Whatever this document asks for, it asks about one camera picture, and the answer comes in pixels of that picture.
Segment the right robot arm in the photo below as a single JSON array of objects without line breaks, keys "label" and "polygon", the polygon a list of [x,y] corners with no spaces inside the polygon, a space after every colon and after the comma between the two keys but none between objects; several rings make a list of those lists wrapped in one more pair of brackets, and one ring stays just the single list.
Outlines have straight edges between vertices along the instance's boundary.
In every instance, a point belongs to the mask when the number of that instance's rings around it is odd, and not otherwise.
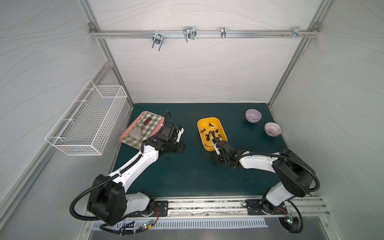
[{"label": "right robot arm", "polygon": [[256,169],[271,172],[279,182],[269,188],[260,200],[261,209],[271,215],[282,203],[295,197],[305,197],[320,188],[316,172],[291,150],[276,154],[235,151],[227,141],[212,141],[214,159],[231,168]]}]

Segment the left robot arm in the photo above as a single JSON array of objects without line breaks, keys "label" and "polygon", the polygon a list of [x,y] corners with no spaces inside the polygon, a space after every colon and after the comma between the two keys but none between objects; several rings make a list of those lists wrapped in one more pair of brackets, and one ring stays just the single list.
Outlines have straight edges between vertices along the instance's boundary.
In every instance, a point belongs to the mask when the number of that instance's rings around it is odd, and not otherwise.
[{"label": "left robot arm", "polygon": [[142,142],[141,150],[122,167],[108,176],[99,175],[90,192],[87,211],[112,226],[125,215],[145,211],[151,201],[148,194],[127,194],[132,183],[165,153],[182,154],[184,128],[164,124],[154,136]]}]

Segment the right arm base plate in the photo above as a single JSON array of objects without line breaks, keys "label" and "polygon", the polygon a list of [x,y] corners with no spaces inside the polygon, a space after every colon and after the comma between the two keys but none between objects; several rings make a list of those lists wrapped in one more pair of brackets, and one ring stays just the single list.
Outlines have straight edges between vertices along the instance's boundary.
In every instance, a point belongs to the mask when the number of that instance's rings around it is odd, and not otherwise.
[{"label": "right arm base plate", "polygon": [[241,205],[247,210],[247,214],[250,216],[285,215],[288,213],[284,203],[281,203],[279,206],[274,206],[267,200],[248,199],[241,203]]}]

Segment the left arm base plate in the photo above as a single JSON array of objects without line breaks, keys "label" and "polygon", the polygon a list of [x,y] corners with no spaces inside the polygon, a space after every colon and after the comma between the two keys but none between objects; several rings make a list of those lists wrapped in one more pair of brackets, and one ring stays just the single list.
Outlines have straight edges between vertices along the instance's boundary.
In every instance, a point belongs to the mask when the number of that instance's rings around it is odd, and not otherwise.
[{"label": "left arm base plate", "polygon": [[147,218],[147,217],[156,217],[159,215],[160,217],[167,217],[169,210],[169,202],[168,201],[157,201],[150,203],[150,206],[144,211],[136,211],[130,213],[129,218]]}]

